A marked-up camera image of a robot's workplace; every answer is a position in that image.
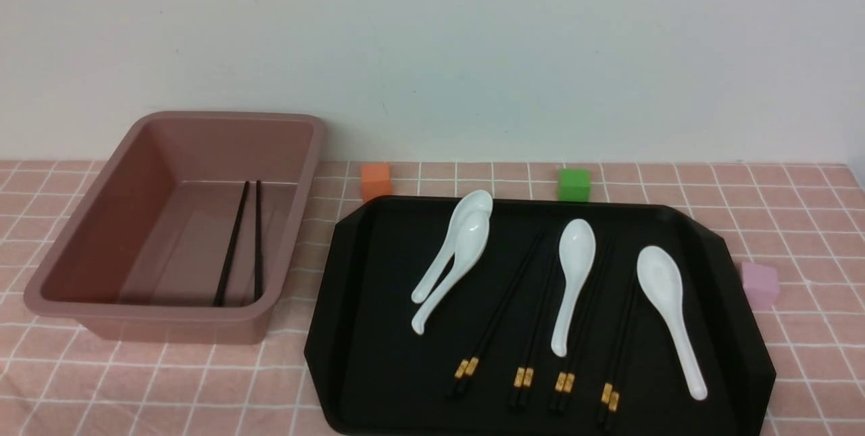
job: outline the pink cube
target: pink cube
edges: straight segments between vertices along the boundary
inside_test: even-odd
[[[752,310],[769,310],[781,294],[775,267],[742,262],[742,286]]]

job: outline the green cube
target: green cube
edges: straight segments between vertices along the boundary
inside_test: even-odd
[[[587,202],[592,193],[592,172],[588,169],[560,169],[559,201]]]

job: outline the orange cube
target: orange cube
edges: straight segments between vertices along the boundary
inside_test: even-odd
[[[361,196],[364,202],[379,196],[392,195],[390,185],[390,165],[387,163],[364,164],[361,166]]]

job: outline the chopstick gold tip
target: chopstick gold tip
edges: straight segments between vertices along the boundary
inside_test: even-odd
[[[602,404],[609,404],[611,393],[612,393],[612,384],[611,383],[603,384],[603,393],[600,395],[600,401],[602,402]]]
[[[565,389],[565,378],[568,376],[565,372],[559,372],[559,378],[555,379],[555,390],[556,392],[562,392],[562,389]]]
[[[481,361],[476,356],[472,356],[472,359],[469,361],[469,366],[466,367],[466,375],[471,377],[475,374],[475,369],[478,368],[478,363]]]
[[[463,374],[466,372],[466,367],[468,367],[468,366],[469,366],[468,360],[463,360],[462,362],[460,362],[460,367],[457,367],[457,372],[456,372],[456,374],[453,375],[453,377],[455,379],[463,378]]]
[[[526,369],[519,367],[516,369],[516,377],[514,377],[514,387],[519,389],[522,387],[522,379],[526,376]]]
[[[568,374],[568,377],[565,378],[565,389],[562,390],[564,393],[571,393],[574,390],[574,380],[576,380],[576,375]]]
[[[611,393],[610,405],[609,405],[610,412],[615,412],[618,410],[618,397],[619,397],[618,392]]]
[[[535,369],[531,368],[531,367],[526,368],[526,374],[524,377],[522,377],[522,386],[526,387],[526,389],[528,389],[529,387],[532,387],[532,377],[534,377],[534,376],[535,376]]]

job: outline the pink plastic tub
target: pink plastic tub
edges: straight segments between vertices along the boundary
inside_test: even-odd
[[[259,343],[279,300],[324,140],[305,115],[161,112],[132,126],[24,292],[99,337]],[[243,183],[253,183],[212,307]],[[264,290],[253,301],[254,181]]]

